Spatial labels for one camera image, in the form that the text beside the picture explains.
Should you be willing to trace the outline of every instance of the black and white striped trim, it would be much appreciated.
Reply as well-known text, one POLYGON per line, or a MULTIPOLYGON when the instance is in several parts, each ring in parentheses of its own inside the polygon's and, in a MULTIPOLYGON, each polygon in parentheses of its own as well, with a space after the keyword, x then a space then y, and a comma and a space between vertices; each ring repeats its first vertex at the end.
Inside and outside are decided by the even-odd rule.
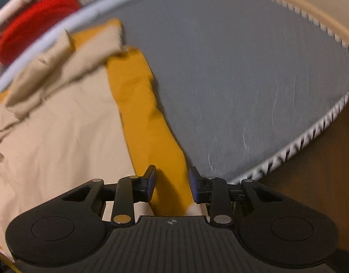
MULTIPOLYGON (((312 15, 306 13, 306 11, 300 9, 295 5, 288 3, 287 1, 284 1, 284 0, 271 0, 271 1, 276 2, 277 4, 282 5, 283 7, 288 8, 291 11, 294 11, 295 13, 299 14, 303 18, 314 23, 321 30, 326 32, 326 34, 332 37, 335 41, 340 43, 349 53, 349 45, 339 35, 337 35, 335 32, 330 30, 326 25, 321 23, 312 15)), ((241 180, 246 178, 259 180, 260 178, 264 177, 265 175, 267 175, 268 173, 270 173, 271 171, 273 171, 274 169, 282 165, 289 158, 294 156, 302 148, 308 145, 322 131, 324 131, 331 124, 331 122, 333 122, 336 119, 336 117, 340 114, 340 112, 343 110, 343 108, 345 107, 348 101, 349 101, 349 91, 331 108, 331 110, 327 112, 327 114, 324 117, 322 117, 321 119, 319 119, 319 121, 313 124, 309 130, 304 132, 302 135, 296 138, 293 142, 285 146, 282 150, 277 152, 275 155, 273 155, 269 159, 258 164, 256 167, 244 172, 243 174, 238 176, 236 179, 231 180, 230 183, 238 184, 241 182, 241 180)))

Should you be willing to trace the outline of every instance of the yellow fabric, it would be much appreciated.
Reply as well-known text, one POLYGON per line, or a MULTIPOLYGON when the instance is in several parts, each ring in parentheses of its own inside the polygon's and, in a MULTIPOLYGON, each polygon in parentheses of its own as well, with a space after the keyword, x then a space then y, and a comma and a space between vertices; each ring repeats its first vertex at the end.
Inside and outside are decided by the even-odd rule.
MULTIPOLYGON (((76 45, 94 36, 111 20, 73 36, 76 45)), ((150 205, 155 215, 185 215, 193 204, 185 157, 157 108, 153 75, 143 54, 130 48, 109 58, 106 69, 119 107, 123 131, 135 172, 141 176, 150 164, 157 167, 157 184, 150 205)))

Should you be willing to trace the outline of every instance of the red object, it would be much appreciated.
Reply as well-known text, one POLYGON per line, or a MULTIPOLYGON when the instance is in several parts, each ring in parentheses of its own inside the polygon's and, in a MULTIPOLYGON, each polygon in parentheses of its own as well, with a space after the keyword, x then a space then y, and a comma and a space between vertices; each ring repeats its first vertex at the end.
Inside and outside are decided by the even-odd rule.
POLYGON ((80 9, 77 0, 41 0, 19 15, 0 38, 0 62, 10 65, 57 22, 80 9))

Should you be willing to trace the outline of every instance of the gray surface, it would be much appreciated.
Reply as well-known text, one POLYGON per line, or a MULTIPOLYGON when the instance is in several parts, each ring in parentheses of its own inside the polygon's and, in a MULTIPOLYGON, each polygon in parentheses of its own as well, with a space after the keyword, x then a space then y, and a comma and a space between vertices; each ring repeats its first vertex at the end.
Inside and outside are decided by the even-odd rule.
POLYGON ((268 0, 138 0, 118 17, 158 81, 188 164, 226 180, 307 130, 349 89, 349 54, 268 0))
POLYGON ((24 273, 335 273, 325 264, 283 269, 251 256, 227 229, 216 229, 204 217, 142 217, 137 225, 116 229, 87 259, 60 268, 37 268, 17 262, 24 273))

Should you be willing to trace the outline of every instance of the silver screw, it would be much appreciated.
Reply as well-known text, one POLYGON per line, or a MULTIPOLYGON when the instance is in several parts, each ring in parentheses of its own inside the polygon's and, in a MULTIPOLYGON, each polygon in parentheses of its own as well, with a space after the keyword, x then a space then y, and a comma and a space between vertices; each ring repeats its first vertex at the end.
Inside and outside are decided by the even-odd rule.
POLYGON ((214 217, 214 222, 217 224, 228 224, 231 222, 231 218, 226 214, 220 214, 214 217))
POLYGON ((116 222, 117 224, 127 224, 128 222, 131 221, 131 217, 128 216, 127 214, 118 214, 114 216, 113 221, 116 222))

